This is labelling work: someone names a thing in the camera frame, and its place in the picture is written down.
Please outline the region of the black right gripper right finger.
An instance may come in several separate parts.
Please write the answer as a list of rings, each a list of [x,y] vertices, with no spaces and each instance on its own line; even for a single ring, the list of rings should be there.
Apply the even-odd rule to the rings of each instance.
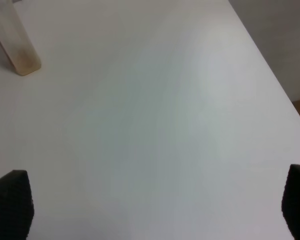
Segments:
[[[289,167],[281,211],[292,237],[300,240],[300,164]]]

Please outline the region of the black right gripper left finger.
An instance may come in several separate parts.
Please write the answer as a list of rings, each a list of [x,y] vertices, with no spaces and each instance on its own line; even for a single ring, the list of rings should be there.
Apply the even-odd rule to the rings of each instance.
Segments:
[[[12,170],[0,178],[0,240],[25,240],[35,215],[26,170]]]

